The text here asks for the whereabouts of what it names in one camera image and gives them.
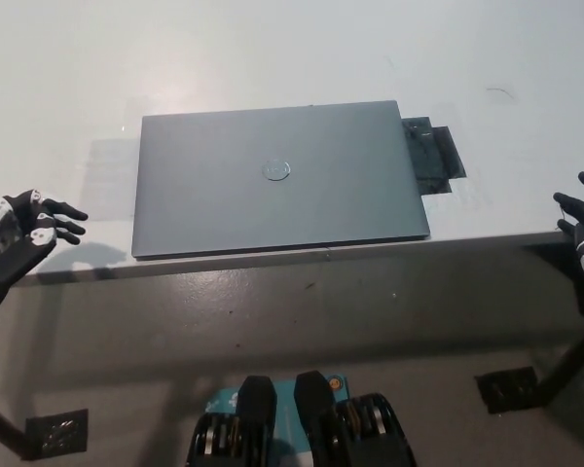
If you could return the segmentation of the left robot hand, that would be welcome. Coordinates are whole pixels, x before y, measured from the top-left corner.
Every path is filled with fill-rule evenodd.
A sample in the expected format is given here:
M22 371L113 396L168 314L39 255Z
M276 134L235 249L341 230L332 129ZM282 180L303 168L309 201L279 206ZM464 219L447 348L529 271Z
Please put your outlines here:
M89 215L38 190L0 197L0 305L10 289L35 269L62 239L80 243Z

